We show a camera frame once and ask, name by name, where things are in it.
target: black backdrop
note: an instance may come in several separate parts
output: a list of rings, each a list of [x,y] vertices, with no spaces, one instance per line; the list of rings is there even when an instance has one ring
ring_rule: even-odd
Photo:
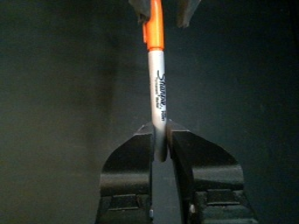
[[[169,117],[237,157],[262,223],[298,220],[298,54],[289,2],[163,0]],[[99,173],[151,119],[127,1],[0,3],[0,222],[93,223]]]

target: orange cap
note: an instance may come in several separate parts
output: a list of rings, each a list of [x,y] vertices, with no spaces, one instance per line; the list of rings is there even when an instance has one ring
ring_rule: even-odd
[[[145,23],[145,42],[149,51],[165,49],[165,17],[162,0],[151,0],[151,19]]]

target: marker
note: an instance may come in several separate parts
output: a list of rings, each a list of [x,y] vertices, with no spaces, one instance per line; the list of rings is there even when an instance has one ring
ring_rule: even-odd
[[[145,42],[149,50],[151,107],[154,122],[154,159],[167,157],[166,85],[165,85],[165,19],[162,0],[151,0],[151,19],[145,23]]]

